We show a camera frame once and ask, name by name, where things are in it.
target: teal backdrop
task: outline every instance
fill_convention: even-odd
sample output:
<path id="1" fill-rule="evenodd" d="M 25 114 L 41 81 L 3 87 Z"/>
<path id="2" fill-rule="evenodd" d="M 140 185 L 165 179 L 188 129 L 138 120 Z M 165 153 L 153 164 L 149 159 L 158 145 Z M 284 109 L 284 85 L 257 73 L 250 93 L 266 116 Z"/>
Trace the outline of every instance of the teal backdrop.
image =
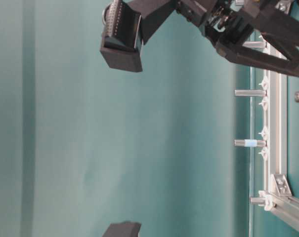
<path id="1" fill-rule="evenodd" d="M 0 0 L 0 237 L 248 234 L 250 70 L 172 14 L 144 72 L 99 53 L 108 0 Z"/>

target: metal standoff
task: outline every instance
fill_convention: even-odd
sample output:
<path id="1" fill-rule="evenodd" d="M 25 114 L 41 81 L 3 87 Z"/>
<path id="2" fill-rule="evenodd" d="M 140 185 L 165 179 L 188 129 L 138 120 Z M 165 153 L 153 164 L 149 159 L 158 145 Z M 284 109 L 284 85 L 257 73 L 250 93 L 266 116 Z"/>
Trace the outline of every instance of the metal standoff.
<path id="1" fill-rule="evenodd" d="M 235 147 L 265 147 L 266 141 L 245 139 L 235 140 L 234 144 Z"/>
<path id="2" fill-rule="evenodd" d="M 265 90 L 235 90 L 235 96 L 259 96 L 264 97 L 267 95 Z"/>
<path id="3" fill-rule="evenodd" d="M 265 41 L 247 41 L 244 43 L 243 46 L 247 47 L 247 48 L 266 48 L 267 42 L 265 42 Z"/>
<path id="4" fill-rule="evenodd" d="M 266 199 L 264 197 L 251 197 L 250 198 L 251 205 L 265 205 Z"/>

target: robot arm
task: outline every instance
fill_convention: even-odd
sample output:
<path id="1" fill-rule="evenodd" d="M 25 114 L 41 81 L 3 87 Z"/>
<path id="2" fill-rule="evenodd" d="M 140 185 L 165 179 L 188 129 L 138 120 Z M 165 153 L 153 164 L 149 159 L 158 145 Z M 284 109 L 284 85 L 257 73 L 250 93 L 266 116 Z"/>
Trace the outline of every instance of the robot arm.
<path id="1" fill-rule="evenodd" d="M 239 11 L 232 1 L 114 0 L 105 11 L 101 53 L 111 68 L 141 72 L 142 45 L 175 9 L 228 61 L 299 77 L 299 21 L 276 8 L 278 0 L 247 0 Z M 254 29 L 286 59 L 244 47 Z"/>

